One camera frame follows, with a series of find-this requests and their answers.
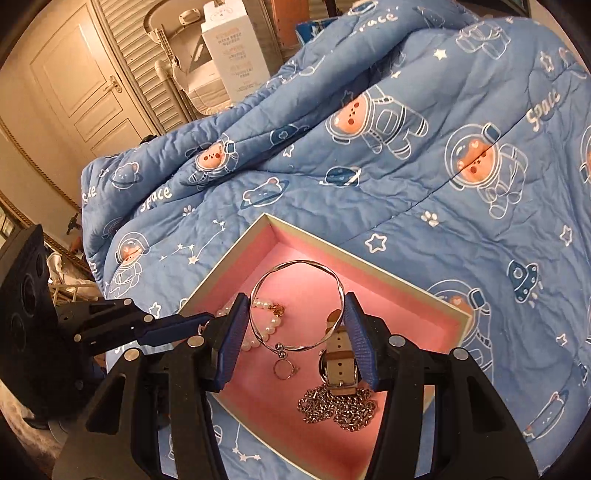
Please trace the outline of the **watch with beige strap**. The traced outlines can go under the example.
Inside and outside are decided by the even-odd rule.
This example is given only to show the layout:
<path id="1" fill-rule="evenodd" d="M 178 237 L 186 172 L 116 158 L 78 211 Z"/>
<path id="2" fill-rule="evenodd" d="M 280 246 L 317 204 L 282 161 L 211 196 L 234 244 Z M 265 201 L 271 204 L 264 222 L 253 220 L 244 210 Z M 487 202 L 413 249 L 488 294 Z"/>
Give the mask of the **watch with beige strap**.
<path id="1" fill-rule="evenodd" d="M 359 370 L 349 334 L 344 323 L 339 323 L 341 311 L 335 310 L 327 318 L 329 338 L 318 360 L 318 373 L 329 392 L 337 397 L 352 396 L 359 385 Z"/>

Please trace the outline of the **pink lined jewelry box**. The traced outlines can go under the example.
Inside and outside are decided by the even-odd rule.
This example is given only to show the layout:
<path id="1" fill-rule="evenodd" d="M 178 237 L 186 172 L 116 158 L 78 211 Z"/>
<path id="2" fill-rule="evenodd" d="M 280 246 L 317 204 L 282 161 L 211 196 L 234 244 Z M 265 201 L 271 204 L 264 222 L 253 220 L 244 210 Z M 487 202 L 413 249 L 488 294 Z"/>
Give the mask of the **pink lined jewelry box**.
<path id="1" fill-rule="evenodd" d="M 471 317 L 433 294 L 270 214 L 249 228 L 208 226 L 195 257 L 202 279 L 184 315 L 221 313 L 238 294 L 252 296 L 252 322 L 217 402 L 257 440 L 317 479 L 360 479 L 377 440 L 378 420 L 358 432 L 332 420 L 304 422 L 297 402 L 322 382 L 352 380 L 353 351 L 339 320 L 342 293 L 382 318 L 390 332 L 446 353 Z"/>

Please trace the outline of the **children's scooter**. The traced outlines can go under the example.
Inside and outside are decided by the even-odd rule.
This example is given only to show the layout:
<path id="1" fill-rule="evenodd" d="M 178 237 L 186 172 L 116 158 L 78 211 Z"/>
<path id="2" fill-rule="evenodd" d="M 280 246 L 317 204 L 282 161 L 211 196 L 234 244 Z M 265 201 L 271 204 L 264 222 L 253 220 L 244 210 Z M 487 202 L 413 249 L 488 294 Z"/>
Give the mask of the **children's scooter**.
<path id="1" fill-rule="evenodd" d="M 71 253 L 82 252 L 82 226 L 78 222 L 78 213 L 75 213 L 68 221 L 66 235 L 71 237 L 69 251 Z"/>

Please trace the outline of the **white panel door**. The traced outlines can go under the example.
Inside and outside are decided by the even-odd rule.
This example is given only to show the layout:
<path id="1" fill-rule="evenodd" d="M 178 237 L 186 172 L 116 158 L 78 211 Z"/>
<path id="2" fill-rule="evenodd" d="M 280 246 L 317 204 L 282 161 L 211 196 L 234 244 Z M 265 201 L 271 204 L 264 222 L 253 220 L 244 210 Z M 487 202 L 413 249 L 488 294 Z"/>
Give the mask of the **white panel door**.
<path id="1" fill-rule="evenodd" d="M 35 18 L 27 62 L 65 140 L 85 160 L 151 133 L 93 22 L 87 1 L 51 1 Z"/>

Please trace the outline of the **louvered wardrobe doors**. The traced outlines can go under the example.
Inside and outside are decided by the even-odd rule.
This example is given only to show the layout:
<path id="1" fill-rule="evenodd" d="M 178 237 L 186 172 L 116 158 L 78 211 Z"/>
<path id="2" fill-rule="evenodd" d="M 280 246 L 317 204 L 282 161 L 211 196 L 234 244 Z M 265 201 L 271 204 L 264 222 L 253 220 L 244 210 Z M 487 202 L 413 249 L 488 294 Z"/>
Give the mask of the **louvered wardrobe doors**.
<path id="1" fill-rule="evenodd" d="M 136 96 L 161 132 L 200 116 L 177 89 L 162 48 L 145 33 L 143 20 L 157 1 L 94 1 L 92 6 L 107 41 Z"/>

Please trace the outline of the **blue space bear quilt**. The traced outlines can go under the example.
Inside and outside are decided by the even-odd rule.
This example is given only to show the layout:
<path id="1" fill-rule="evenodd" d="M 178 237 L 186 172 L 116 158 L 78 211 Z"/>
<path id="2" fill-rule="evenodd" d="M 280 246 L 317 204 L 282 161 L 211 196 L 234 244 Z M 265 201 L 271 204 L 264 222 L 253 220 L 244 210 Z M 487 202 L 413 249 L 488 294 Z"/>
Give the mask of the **blue space bear quilt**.
<path id="1" fill-rule="evenodd" d="M 267 213 L 473 318 L 541 472 L 590 408 L 590 70 L 523 17 L 362 1 L 224 112 L 91 162 L 109 299 L 177 312 Z"/>

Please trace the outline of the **beige baby high chair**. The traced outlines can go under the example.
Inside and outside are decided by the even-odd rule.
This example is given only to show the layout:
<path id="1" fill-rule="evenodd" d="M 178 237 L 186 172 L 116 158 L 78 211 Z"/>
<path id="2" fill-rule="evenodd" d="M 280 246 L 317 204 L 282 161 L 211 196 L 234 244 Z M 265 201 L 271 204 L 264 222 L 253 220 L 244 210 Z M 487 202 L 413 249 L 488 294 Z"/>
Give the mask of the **beige baby high chair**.
<path id="1" fill-rule="evenodd" d="M 157 1 L 146 13 L 143 27 L 164 51 L 165 68 L 177 89 L 200 116 L 231 105 L 202 35 L 206 1 Z"/>

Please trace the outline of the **tall white carton box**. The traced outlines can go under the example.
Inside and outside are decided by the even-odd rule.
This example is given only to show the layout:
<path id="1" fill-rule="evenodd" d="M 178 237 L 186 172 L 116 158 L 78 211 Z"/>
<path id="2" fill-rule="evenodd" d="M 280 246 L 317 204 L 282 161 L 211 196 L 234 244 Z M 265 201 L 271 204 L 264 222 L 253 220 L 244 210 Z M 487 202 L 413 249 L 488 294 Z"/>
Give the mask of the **tall white carton box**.
<path id="1" fill-rule="evenodd" d="M 206 3 L 201 33 L 232 103 L 242 102 L 270 79 L 242 1 Z"/>

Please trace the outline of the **blue tissue box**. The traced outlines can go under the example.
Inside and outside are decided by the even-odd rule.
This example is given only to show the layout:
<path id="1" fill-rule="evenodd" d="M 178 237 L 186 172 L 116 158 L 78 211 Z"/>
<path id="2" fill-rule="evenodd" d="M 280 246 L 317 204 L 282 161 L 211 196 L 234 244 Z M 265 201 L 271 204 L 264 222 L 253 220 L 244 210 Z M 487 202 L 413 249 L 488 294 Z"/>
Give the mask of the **blue tissue box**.
<path id="1" fill-rule="evenodd" d="M 325 28 L 338 20 L 338 17 L 329 17 L 319 20 L 308 20 L 305 22 L 298 23 L 295 28 L 295 35 L 297 36 L 298 44 L 304 46 L 308 42 L 311 42 L 321 34 Z"/>

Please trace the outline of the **pink long hanging case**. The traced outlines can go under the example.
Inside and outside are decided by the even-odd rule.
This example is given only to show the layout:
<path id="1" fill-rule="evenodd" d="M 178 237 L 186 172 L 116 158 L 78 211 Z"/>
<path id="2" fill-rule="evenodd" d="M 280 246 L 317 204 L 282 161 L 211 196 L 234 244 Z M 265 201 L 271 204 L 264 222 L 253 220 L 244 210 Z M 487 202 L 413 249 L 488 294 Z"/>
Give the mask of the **pink long hanging case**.
<path id="1" fill-rule="evenodd" d="M 271 0 L 270 5 L 280 46 L 283 48 L 296 46 L 298 43 L 296 27 L 310 18 L 308 0 Z"/>

